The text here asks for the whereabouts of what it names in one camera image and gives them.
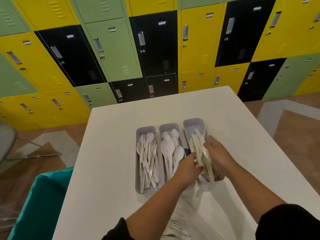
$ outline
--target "container of forks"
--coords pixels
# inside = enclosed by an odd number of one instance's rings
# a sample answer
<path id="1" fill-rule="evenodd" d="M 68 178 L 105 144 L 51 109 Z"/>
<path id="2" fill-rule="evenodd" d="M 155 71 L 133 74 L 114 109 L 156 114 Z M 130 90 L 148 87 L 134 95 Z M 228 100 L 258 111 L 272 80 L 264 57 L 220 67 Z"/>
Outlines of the container of forks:
<path id="1" fill-rule="evenodd" d="M 164 165 L 158 160 L 158 151 L 159 151 L 159 145 L 158 145 L 158 139 L 157 139 L 157 132 L 156 132 L 156 128 L 154 126 L 146 126 L 146 127 L 141 127 L 138 128 L 136 130 L 136 147 L 137 144 L 139 142 L 139 138 L 141 137 L 141 135 L 143 134 L 145 139 L 147 139 L 147 134 L 148 133 L 152 133 L 153 134 L 153 141 L 154 144 L 157 147 L 157 152 L 155 154 L 155 159 L 154 159 L 154 164 L 156 167 L 156 170 L 158 172 L 159 177 L 158 177 L 158 183 L 156 183 L 156 189 L 159 190 L 162 185 L 165 183 L 164 182 Z M 155 193 L 155 189 L 152 186 L 152 184 L 149 185 L 148 188 L 144 189 L 144 185 L 142 185 L 142 181 L 141 181 L 141 174 L 144 173 L 144 171 L 140 171 L 140 156 L 136 151 L 136 168 L 135 168 L 135 172 L 136 172 L 136 180 L 135 180 L 135 190 L 138 194 L 149 194 L 149 193 Z"/>
<path id="2" fill-rule="evenodd" d="M 195 151 L 195 146 L 190 145 L 190 138 L 192 139 L 192 135 L 197 134 L 195 129 L 197 129 L 202 135 L 204 135 L 205 142 L 209 141 L 209 134 L 206 130 L 205 124 L 202 119 L 194 118 L 194 119 L 184 120 L 183 127 L 184 127 L 185 136 L 186 136 L 186 142 L 187 142 L 188 147 L 191 152 Z M 223 180 L 224 177 L 222 175 L 220 175 L 216 169 L 214 169 L 212 164 L 211 164 L 211 167 L 212 167 L 212 171 L 214 173 L 214 179 L 215 179 L 214 181 Z M 214 184 L 214 182 L 209 182 L 204 174 L 208 175 L 208 172 L 204 172 L 204 173 L 200 174 L 200 176 L 198 177 L 197 181 L 198 181 L 199 186 L 202 184 L 207 184 L 207 183 Z"/>
<path id="3" fill-rule="evenodd" d="M 179 125 L 176 124 L 176 123 L 162 124 L 162 125 L 160 125 L 160 127 L 159 127 L 160 143 L 159 143 L 159 144 L 161 144 L 162 141 L 163 141 L 162 136 L 161 136 L 162 133 L 163 133 L 164 131 L 166 131 L 166 132 L 168 133 L 168 135 L 169 135 L 170 137 L 172 137 L 171 131 L 172 131 L 173 129 L 176 129 L 176 130 L 178 131 L 178 133 L 179 133 L 178 146 L 182 146 L 182 147 L 183 147 L 183 144 L 182 144 L 182 133 L 180 133 L 180 127 L 179 127 Z M 165 158 L 164 158 L 164 156 L 162 155 L 161 150 L 160 150 L 160 152 L 159 152 L 159 155 L 160 155 L 160 156 L 159 156 L 159 160 L 161 160 L 161 161 L 163 161 L 163 162 L 165 163 Z M 169 177 L 167 177 L 167 172 L 166 172 L 166 170 L 164 170 L 164 172 L 165 172 L 165 177 L 164 177 L 164 179 L 165 179 L 165 181 L 167 181 L 167 178 L 169 178 Z"/>

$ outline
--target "black sleeve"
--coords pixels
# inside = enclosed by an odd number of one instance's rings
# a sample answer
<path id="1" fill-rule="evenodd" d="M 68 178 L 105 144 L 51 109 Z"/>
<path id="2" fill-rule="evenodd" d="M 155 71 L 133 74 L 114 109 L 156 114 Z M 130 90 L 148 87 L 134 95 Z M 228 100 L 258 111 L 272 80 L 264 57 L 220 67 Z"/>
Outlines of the black sleeve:
<path id="1" fill-rule="evenodd" d="M 102 240 L 134 240 L 130 237 L 130 233 L 127 227 L 126 220 L 124 218 L 120 218 L 118 224 L 115 228 L 108 231 L 108 233 L 102 238 Z"/>
<path id="2" fill-rule="evenodd" d="M 320 221 L 299 205 L 278 205 L 262 215 L 256 239 L 320 239 Z"/>

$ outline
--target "tabletop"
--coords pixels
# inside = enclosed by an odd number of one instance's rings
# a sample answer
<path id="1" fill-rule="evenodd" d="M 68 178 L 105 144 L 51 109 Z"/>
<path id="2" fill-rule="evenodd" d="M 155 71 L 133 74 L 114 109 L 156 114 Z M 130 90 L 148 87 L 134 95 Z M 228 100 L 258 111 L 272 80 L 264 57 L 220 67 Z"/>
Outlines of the tabletop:
<path id="1" fill-rule="evenodd" d="M 320 197 L 230 87 L 92 109 L 53 240 L 101 239 L 149 198 L 135 190 L 136 130 L 201 118 L 235 160 L 288 203 L 320 219 Z M 190 208 L 203 231 L 255 239 L 257 224 L 231 182 L 194 186 Z"/>

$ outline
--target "hand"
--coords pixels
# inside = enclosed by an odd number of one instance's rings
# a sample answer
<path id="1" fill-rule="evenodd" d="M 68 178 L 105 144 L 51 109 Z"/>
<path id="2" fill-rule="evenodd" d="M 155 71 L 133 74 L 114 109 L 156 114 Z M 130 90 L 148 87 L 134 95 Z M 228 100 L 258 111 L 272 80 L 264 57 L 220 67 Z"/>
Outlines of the hand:
<path id="1" fill-rule="evenodd" d="M 174 176 L 172 177 L 172 179 L 176 180 L 181 185 L 183 190 L 185 190 L 192 183 L 194 183 L 203 170 L 203 167 L 195 166 L 195 159 L 195 152 L 191 153 L 189 156 L 183 159 L 180 162 Z"/>
<path id="2" fill-rule="evenodd" d="M 228 173 L 237 165 L 237 162 L 227 149 L 212 136 L 209 136 L 209 143 L 204 143 L 203 145 L 208 149 L 214 167 L 219 173 L 228 176 Z"/>

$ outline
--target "teal trash bag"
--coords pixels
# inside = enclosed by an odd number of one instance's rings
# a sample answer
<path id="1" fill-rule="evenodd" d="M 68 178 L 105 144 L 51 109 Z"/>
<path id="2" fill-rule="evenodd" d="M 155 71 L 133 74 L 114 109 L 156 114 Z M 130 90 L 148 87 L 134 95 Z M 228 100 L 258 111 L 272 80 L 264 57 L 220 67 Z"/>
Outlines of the teal trash bag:
<path id="1" fill-rule="evenodd" d="M 41 173 L 35 178 L 8 240 L 51 240 L 73 168 Z"/>

